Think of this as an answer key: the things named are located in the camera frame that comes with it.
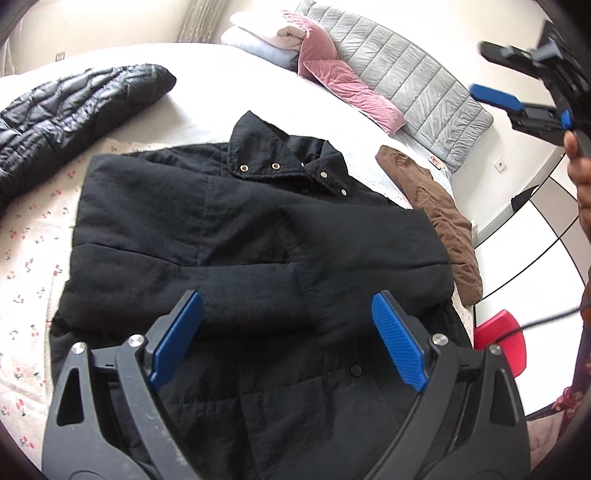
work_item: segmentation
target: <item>curtain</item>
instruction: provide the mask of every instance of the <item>curtain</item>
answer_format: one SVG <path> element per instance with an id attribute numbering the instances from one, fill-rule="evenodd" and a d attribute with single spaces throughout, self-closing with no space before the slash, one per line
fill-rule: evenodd
<path id="1" fill-rule="evenodd" d="M 191 0 L 179 42 L 208 42 L 228 0 Z"/>
<path id="2" fill-rule="evenodd" d="M 0 77 L 17 72 L 17 48 L 21 39 L 22 20 L 14 28 L 8 40 L 0 47 Z"/>

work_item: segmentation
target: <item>black cable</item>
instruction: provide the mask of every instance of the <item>black cable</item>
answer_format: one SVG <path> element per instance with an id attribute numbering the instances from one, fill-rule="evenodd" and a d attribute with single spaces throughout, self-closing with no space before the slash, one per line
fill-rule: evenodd
<path id="1" fill-rule="evenodd" d="M 540 320 L 535 320 L 533 322 L 526 323 L 524 326 L 520 326 L 519 328 L 510 330 L 509 332 L 504 333 L 499 338 L 497 338 L 493 343 L 502 342 L 506 338 L 509 338 L 510 336 L 515 335 L 516 333 L 523 332 L 528 328 L 537 327 L 539 325 L 544 325 L 550 322 L 555 322 L 556 320 L 563 319 L 565 317 L 568 317 L 569 315 L 572 315 L 573 313 L 580 312 L 581 310 L 584 310 L 589 307 L 591 307 L 591 299 L 588 299 L 587 301 L 584 301 L 580 306 L 574 307 L 570 310 L 566 310 L 565 312 L 557 313 L 556 315 L 551 315 L 550 317 L 546 317 Z"/>

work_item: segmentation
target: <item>white wall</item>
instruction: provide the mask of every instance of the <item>white wall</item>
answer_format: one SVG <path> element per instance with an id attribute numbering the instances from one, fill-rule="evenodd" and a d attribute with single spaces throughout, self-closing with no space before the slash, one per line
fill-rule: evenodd
<path id="1" fill-rule="evenodd" d="M 534 47 L 546 17 L 532 0 L 319 2 L 348 9 L 407 37 L 466 86 L 481 83 L 511 92 L 526 102 L 552 103 L 541 82 L 488 63 L 477 51 L 481 40 L 524 49 Z M 236 11 L 259 7 L 294 10 L 298 3 L 298 0 L 229 0 L 214 40 L 219 41 L 229 25 L 228 18 Z M 478 224 L 479 230 L 529 183 L 554 151 L 546 142 L 513 131 L 505 112 L 485 108 L 494 116 L 494 123 L 452 180 L 459 209 Z M 493 166 L 499 157 L 507 165 L 501 174 Z"/>
<path id="2" fill-rule="evenodd" d="M 107 47 L 175 42 L 190 0 L 41 0 L 23 19 L 18 73 Z"/>

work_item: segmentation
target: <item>black button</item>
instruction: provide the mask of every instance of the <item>black button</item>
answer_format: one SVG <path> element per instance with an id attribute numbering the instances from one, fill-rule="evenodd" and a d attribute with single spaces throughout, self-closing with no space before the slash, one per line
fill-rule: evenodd
<path id="1" fill-rule="evenodd" d="M 353 375 L 355 378 L 361 377 L 362 372 L 361 365 L 353 365 L 351 367 L 351 375 Z"/>

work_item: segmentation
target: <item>finger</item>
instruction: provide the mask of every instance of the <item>finger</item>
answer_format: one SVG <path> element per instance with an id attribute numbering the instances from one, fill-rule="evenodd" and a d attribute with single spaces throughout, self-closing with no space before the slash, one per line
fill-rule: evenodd
<path id="1" fill-rule="evenodd" d="M 577 200 L 580 207 L 591 209 L 591 185 L 577 187 Z"/>
<path id="2" fill-rule="evenodd" d="M 583 232 L 585 232 L 585 235 L 589 239 L 589 242 L 591 242 L 591 209 L 579 209 L 579 223 L 581 224 Z"/>
<path id="3" fill-rule="evenodd" d="M 564 150 L 566 154 L 569 156 L 569 159 L 574 159 L 577 157 L 577 150 L 579 149 L 579 142 L 577 141 L 577 137 L 574 136 L 574 133 L 571 131 L 567 131 L 564 133 Z"/>
<path id="4" fill-rule="evenodd" d="M 576 186 L 591 184 L 591 158 L 575 158 L 566 167 L 570 179 Z"/>

